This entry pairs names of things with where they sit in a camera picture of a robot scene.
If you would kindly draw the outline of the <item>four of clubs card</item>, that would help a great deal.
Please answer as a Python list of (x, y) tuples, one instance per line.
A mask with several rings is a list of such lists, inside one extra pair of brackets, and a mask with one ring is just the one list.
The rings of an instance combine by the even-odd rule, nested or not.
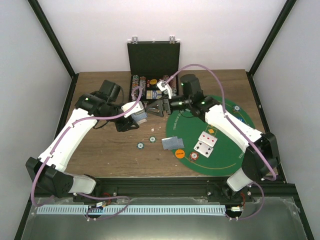
[(209, 156), (211, 155), (211, 153), (213, 151), (213, 148), (211, 146), (207, 145), (206, 143), (204, 143), (200, 140), (195, 144), (193, 149), (206, 158), (209, 158)]

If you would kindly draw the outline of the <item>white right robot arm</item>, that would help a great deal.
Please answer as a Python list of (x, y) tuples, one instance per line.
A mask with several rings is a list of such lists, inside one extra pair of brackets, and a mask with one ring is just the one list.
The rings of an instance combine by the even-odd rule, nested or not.
[(167, 95), (148, 104), (146, 110), (155, 109), (156, 115), (162, 117), (164, 113), (188, 109), (194, 117), (217, 128), (242, 150), (241, 167), (227, 179), (227, 185), (222, 188), (223, 198), (232, 202), (240, 196), (240, 190), (253, 182), (275, 181), (274, 169), (280, 163), (276, 136), (250, 127), (229, 113), (224, 101), (204, 95), (194, 74), (183, 75), (180, 83), (182, 94), (173, 96), (169, 82), (159, 81), (158, 88)]

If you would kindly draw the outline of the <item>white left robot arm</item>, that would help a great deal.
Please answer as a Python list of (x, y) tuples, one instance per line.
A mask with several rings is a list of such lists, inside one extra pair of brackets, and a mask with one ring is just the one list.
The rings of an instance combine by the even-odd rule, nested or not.
[(113, 122), (117, 131), (125, 132), (139, 125), (132, 114), (144, 109), (140, 98), (143, 89), (136, 86), (133, 94), (135, 101), (116, 104), (122, 88), (105, 80), (100, 89), (83, 94), (75, 104), (71, 116), (50, 146), (38, 158), (30, 157), (25, 166), (33, 180), (30, 198), (35, 198), (36, 188), (41, 188), (53, 197), (62, 198), (68, 194), (85, 195), (91, 202), (97, 202), (102, 189), (97, 186), (94, 177), (66, 172), (69, 161), (86, 134), (98, 121)]

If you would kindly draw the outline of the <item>blue poker chip stack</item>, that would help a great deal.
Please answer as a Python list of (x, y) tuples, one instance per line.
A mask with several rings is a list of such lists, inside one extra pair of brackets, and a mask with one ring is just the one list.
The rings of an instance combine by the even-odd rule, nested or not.
[(138, 142), (137, 145), (136, 145), (136, 147), (137, 147), (139, 150), (141, 150), (141, 149), (143, 149), (143, 148), (145, 147), (145, 144), (144, 144), (143, 142)]

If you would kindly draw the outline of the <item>grey playing card deck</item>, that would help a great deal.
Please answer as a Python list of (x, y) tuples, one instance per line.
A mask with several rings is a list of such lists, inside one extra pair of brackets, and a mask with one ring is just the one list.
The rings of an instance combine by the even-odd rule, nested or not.
[(140, 125), (140, 124), (145, 123), (147, 121), (148, 114), (146, 112), (142, 112), (139, 114), (133, 113), (131, 115), (131, 117), (138, 125)]

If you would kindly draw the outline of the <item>red poker chip stack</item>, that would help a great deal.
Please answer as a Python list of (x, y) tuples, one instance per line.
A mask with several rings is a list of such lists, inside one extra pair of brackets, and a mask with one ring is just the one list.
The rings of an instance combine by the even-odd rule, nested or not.
[(199, 153), (196, 151), (191, 152), (189, 155), (189, 160), (192, 162), (195, 162), (196, 160), (198, 160), (198, 158), (199, 158)]

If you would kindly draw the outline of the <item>four of diamonds card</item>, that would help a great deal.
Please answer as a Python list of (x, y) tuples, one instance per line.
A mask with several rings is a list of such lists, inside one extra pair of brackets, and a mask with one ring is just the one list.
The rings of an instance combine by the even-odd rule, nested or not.
[(213, 136), (205, 131), (203, 131), (200, 134), (198, 140), (205, 143), (206, 145), (210, 146), (211, 148), (213, 148), (218, 141), (218, 139), (215, 136)]

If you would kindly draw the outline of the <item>orange big blind button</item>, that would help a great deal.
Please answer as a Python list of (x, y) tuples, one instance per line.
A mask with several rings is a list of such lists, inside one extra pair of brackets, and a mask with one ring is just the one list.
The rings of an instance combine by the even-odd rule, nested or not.
[(185, 151), (183, 149), (177, 149), (174, 155), (178, 159), (183, 159), (185, 157)]

